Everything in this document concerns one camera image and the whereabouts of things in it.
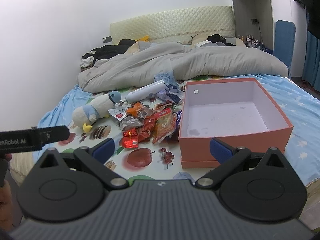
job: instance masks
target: curtain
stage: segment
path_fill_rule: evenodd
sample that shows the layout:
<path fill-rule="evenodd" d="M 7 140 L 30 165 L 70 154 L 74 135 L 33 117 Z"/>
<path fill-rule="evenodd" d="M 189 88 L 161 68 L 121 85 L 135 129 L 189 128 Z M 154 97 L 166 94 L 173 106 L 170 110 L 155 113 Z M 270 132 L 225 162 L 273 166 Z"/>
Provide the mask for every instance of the curtain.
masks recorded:
<path fill-rule="evenodd" d="M 302 79 L 320 91 L 320 40 L 308 32 L 307 52 Z"/>

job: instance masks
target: plush duck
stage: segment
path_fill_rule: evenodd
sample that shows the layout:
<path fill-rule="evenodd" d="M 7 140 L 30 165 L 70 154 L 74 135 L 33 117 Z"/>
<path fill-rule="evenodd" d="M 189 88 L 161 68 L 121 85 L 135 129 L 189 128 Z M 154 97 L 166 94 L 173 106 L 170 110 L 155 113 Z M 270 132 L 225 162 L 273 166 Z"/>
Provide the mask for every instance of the plush duck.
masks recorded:
<path fill-rule="evenodd" d="M 87 133 L 99 118 L 109 117 L 108 110 L 115 108 L 115 104 L 120 100 L 121 94 L 118 91 L 96 97 L 90 103 L 76 108 L 73 111 L 72 120 L 76 126 L 81 127 Z"/>

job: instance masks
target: open cardboard box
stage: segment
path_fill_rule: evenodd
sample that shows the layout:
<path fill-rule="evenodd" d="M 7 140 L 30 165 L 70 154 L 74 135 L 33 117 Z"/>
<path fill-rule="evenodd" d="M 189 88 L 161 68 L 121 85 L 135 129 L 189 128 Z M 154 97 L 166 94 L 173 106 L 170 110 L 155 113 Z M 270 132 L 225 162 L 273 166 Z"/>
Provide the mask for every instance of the open cardboard box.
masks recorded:
<path fill-rule="evenodd" d="M 255 78 L 187 82 L 180 122 L 183 168 L 219 165 L 210 153 L 210 140 L 252 152 L 277 147 L 282 153 L 293 125 Z"/>

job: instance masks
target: quilted headboard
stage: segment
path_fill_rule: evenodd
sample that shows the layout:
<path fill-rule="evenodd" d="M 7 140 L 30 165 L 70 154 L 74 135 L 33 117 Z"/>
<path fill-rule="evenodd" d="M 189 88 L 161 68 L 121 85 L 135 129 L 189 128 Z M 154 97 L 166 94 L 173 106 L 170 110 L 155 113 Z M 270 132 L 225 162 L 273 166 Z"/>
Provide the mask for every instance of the quilted headboard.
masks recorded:
<path fill-rule="evenodd" d="M 180 41 L 186 44 L 196 34 L 235 36 L 231 6 L 205 6 L 147 14 L 110 24 L 114 44 L 121 39 L 138 40 L 149 35 L 150 42 Z"/>

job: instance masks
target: gray comforter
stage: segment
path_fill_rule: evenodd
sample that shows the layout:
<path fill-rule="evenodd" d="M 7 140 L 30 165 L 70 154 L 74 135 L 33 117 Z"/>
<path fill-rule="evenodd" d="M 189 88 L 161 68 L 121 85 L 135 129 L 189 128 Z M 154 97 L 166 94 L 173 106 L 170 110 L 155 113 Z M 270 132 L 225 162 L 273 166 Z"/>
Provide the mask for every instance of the gray comforter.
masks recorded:
<path fill-rule="evenodd" d="M 78 83 L 84 91 L 91 93 L 141 87 L 153 83 L 155 74 L 169 70 L 173 71 L 175 80 L 200 75 L 288 76 L 284 63 L 259 49 L 240 46 L 193 48 L 168 42 L 133 55 L 119 54 L 99 67 L 79 73 Z"/>

